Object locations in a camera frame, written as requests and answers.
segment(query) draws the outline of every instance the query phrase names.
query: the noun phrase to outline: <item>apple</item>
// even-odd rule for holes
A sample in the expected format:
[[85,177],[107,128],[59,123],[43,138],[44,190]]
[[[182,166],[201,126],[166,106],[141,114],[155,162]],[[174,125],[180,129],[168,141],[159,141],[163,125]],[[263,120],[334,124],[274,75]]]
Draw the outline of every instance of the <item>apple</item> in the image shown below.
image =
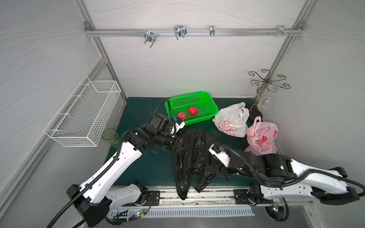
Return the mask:
[[180,117],[183,121],[187,120],[185,112],[180,112],[177,117]]
[[190,107],[188,109],[188,112],[191,116],[195,116],[196,114],[198,114],[198,109],[196,107]]

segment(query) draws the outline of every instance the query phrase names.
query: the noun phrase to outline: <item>wine glass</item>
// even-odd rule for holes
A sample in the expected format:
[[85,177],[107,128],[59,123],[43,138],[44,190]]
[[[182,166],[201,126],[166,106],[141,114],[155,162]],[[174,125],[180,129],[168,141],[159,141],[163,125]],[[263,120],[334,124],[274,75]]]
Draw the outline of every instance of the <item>wine glass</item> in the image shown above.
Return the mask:
[[270,94],[269,94],[269,96],[260,99],[260,103],[258,104],[258,107],[267,110],[272,105],[272,102],[273,102],[271,99],[271,95],[273,93],[278,92],[279,88],[280,88],[280,86],[278,86],[278,85],[273,85],[273,84],[267,85],[267,89],[270,92]]

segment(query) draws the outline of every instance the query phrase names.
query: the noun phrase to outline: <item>white wire basket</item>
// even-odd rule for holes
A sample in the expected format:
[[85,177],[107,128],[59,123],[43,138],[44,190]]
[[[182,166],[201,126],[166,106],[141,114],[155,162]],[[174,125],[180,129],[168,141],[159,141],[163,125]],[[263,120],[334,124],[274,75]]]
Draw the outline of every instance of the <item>white wire basket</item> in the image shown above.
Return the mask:
[[120,92],[116,81],[85,76],[43,132],[65,147],[96,147]]

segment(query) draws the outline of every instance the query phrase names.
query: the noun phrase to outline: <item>white wall panel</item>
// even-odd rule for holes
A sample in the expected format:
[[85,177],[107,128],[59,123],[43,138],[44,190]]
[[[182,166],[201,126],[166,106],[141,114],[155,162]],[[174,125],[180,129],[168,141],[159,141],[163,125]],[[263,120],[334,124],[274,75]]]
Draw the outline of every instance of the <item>white wall panel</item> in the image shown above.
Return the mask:
[[[111,80],[106,67],[96,80]],[[115,128],[123,105],[118,98],[106,128]],[[81,184],[103,164],[109,144],[100,140],[97,147],[64,147],[54,142],[0,222],[0,228],[46,227],[56,213],[70,201],[66,190]],[[80,214],[71,206],[54,228],[71,227]]]
[[304,0],[85,0],[96,28],[291,27]]
[[[304,0],[86,0],[96,28],[292,27]],[[253,97],[248,72],[270,68],[283,38],[102,38],[127,97],[173,97],[207,91],[213,97]]]
[[[291,89],[274,93],[264,112],[279,127],[281,152],[299,162],[345,168],[365,184],[365,2],[319,0],[277,74]],[[316,202],[325,228],[364,227],[364,199],[343,206]]]
[[0,2],[0,193],[99,60],[72,0]]
[[127,97],[174,97],[207,91],[212,97],[253,97],[248,72],[269,69],[284,38],[266,36],[106,37],[102,42]]

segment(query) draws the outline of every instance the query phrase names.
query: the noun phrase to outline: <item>green glass cup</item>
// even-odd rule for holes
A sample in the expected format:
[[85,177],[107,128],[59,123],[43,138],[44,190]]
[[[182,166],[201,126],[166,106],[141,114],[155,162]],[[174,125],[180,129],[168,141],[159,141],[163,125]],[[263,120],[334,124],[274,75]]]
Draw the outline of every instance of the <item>green glass cup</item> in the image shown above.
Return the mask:
[[118,148],[120,137],[114,128],[106,129],[101,137],[107,141],[112,147]]

